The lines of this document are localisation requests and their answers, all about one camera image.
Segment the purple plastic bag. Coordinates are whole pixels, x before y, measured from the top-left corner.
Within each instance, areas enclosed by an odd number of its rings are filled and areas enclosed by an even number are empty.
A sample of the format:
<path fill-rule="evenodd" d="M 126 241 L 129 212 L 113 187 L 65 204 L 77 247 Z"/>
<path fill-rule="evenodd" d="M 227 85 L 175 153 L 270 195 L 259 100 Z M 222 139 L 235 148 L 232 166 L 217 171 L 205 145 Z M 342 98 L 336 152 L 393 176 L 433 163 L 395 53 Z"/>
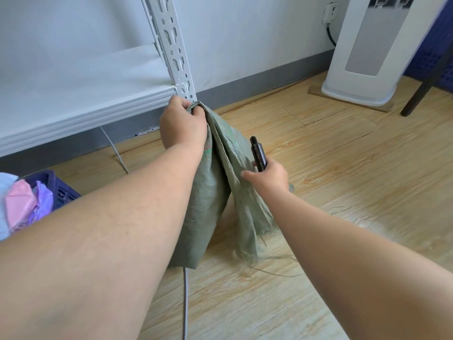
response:
<path fill-rule="evenodd" d="M 29 215 L 28 226 L 49 215 L 54 205 L 54 194 L 43 182 L 37 181 L 32 191 L 36 197 L 36 206 Z"/>

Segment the person's left forearm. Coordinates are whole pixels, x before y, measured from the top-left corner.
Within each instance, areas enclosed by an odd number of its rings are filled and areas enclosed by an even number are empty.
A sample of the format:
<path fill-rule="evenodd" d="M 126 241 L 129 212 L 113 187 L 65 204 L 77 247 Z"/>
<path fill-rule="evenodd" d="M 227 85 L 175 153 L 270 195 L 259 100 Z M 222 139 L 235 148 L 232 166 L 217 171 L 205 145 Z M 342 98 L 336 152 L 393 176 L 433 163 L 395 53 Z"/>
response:
<path fill-rule="evenodd" d="M 168 266 L 204 141 L 0 242 L 0 340 L 137 340 Z"/>

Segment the black hand tool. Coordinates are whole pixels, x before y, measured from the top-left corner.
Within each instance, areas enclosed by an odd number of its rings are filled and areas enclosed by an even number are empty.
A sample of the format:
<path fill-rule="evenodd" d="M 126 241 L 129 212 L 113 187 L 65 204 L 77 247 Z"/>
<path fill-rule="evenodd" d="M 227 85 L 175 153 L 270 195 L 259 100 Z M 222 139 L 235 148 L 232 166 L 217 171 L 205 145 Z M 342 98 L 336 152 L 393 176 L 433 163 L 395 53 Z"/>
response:
<path fill-rule="evenodd" d="M 250 137 L 250 143 L 256 168 L 258 172 L 263 172 L 268 163 L 262 144 L 258 142 L 255 136 Z"/>

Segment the blue plastic basket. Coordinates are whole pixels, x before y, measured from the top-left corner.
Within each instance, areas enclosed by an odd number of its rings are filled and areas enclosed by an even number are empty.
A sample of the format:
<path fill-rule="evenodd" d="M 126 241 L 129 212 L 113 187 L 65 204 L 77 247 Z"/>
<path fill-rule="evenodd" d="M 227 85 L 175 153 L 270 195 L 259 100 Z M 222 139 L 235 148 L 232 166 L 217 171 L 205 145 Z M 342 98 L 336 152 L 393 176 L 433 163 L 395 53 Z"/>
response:
<path fill-rule="evenodd" d="M 30 186 L 34 188 L 37 182 L 40 181 L 53 193 L 54 201 L 52 211 L 55 211 L 73 200 L 81 197 L 81 194 L 76 192 L 72 187 L 66 184 L 63 180 L 56 176 L 56 173 L 51 169 L 29 174 L 22 177 Z"/>

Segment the green woven sack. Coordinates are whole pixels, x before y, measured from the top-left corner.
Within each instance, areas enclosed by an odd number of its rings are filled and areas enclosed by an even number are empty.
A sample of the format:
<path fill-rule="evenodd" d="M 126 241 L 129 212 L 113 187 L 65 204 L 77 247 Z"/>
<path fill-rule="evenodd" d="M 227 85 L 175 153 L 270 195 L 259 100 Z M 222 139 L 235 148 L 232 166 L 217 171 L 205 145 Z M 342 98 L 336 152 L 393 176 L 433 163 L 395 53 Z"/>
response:
<path fill-rule="evenodd" d="M 187 111 L 192 113 L 197 106 L 206 115 L 207 139 L 168 268 L 197 268 L 230 196 L 238 217 L 235 254 L 256 265 L 264 259 L 259 237 L 279 232 L 279 228 L 263 199 L 241 178 L 242 171 L 255 169 L 252 145 L 202 102 L 193 102 Z"/>

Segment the light blue cloth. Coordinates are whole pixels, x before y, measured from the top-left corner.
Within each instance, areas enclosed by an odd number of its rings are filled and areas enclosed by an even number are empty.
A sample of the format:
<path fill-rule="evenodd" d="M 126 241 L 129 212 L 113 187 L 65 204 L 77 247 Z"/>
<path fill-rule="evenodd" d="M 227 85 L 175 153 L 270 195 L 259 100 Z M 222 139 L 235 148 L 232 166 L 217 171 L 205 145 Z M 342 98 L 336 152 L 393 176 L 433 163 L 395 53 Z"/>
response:
<path fill-rule="evenodd" d="M 0 172 L 0 242 L 10 236 L 5 197 L 17 179 L 18 176 Z"/>

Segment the person's left hand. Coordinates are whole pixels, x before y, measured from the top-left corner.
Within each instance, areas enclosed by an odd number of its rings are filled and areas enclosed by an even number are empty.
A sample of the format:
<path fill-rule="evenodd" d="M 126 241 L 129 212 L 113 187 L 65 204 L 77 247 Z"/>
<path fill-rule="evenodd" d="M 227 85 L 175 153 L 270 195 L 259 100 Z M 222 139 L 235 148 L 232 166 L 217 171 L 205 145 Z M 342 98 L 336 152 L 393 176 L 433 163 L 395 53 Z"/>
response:
<path fill-rule="evenodd" d="M 207 121 L 190 114 L 190 101 L 172 96 L 160 117 L 160 136 L 166 149 L 181 145 L 202 152 L 207 139 Z"/>

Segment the white standing appliance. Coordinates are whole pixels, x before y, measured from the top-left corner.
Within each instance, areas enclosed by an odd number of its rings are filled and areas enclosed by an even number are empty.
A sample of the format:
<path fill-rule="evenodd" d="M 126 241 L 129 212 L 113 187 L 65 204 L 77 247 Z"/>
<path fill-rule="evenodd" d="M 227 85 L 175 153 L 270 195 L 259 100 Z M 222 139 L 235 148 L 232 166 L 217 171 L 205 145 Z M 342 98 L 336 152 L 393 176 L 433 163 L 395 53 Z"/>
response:
<path fill-rule="evenodd" d="M 363 106 L 393 97 L 448 0 L 350 0 L 321 92 Z"/>

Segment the white wall socket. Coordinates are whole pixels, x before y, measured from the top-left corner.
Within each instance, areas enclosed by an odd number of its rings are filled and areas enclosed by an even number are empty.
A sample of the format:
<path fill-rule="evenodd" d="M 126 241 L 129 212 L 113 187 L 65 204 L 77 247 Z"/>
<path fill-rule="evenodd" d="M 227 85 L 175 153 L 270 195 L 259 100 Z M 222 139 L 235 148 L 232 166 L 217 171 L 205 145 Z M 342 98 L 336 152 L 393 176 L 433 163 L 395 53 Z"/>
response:
<path fill-rule="evenodd" d="M 338 6 L 337 1 L 330 2 L 325 6 L 322 24 L 327 26 L 332 22 L 332 20 L 335 19 L 335 17 L 337 16 L 337 6 Z"/>

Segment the person's right forearm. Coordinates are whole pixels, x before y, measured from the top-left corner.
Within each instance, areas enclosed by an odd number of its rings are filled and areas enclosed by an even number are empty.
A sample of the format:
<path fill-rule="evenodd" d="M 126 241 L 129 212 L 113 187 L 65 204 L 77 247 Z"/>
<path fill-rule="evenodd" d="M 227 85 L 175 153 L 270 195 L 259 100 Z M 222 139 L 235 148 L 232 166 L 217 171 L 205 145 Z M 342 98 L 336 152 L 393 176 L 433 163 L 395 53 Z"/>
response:
<path fill-rule="evenodd" d="M 259 194 L 349 339 L 453 340 L 453 273 L 285 188 Z"/>

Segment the blue plastic crate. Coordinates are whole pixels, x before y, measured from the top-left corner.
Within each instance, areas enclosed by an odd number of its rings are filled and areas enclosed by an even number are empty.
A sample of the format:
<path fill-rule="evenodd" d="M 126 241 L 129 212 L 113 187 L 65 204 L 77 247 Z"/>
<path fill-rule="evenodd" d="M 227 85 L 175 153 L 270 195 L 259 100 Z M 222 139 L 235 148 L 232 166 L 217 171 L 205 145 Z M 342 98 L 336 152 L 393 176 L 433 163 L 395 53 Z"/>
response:
<path fill-rule="evenodd" d="M 438 18 L 406 68 L 404 75 L 424 81 L 453 43 L 453 0 L 447 0 Z"/>

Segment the black table leg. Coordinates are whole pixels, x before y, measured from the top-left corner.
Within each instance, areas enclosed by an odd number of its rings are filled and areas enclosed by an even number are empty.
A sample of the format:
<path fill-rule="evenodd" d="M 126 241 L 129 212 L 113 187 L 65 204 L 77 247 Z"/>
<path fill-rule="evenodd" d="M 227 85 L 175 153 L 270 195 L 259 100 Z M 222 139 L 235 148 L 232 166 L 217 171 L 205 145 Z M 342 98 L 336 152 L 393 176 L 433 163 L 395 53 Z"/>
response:
<path fill-rule="evenodd" d="M 453 39 L 449 42 L 445 51 L 440 54 L 430 54 L 429 58 L 426 59 L 426 63 L 431 64 L 429 73 L 426 74 L 426 78 L 423 79 L 422 84 L 405 104 L 400 115 L 403 117 L 409 116 L 430 89 L 441 79 L 448 67 L 453 64 Z"/>

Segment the person's right hand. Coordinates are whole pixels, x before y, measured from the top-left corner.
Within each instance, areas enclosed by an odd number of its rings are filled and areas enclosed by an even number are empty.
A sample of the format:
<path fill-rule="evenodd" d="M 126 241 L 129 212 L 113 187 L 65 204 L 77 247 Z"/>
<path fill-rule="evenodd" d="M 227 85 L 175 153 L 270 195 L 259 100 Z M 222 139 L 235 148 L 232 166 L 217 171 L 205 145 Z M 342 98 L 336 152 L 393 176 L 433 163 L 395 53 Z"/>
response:
<path fill-rule="evenodd" d="M 266 169 L 261 172 L 263 174 L 263 183 L 261 185 L 252 185 L 255 191 L 264 199 L 271 194 L 289 192 L 288 173 L 285 168 L 270 157 L 267 158 L 267 163 Z"/>

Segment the white shelf board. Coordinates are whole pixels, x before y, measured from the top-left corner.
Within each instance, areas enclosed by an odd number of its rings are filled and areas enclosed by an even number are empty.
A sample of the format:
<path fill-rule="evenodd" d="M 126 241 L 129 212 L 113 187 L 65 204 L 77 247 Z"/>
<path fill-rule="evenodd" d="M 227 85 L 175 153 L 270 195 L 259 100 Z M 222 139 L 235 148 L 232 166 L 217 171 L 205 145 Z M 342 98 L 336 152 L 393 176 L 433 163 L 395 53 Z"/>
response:
<path fill-rule="evenodd" d="M 175 93 L 154 45 L 0 77 L 0 157 L 163 107 Z"/>

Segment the white perforated shelf post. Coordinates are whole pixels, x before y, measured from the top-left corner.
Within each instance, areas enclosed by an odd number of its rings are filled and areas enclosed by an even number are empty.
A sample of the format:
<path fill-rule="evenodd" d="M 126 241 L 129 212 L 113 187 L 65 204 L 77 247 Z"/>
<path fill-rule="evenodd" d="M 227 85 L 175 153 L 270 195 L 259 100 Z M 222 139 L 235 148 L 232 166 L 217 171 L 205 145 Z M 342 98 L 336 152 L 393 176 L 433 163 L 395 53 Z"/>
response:
<path fill-rule="evenodd" d="M 173 0 L 141 0 L 151 28 L 156 50 L 166 64 L 176 94 L 196 102 L 184 41 Z"/>

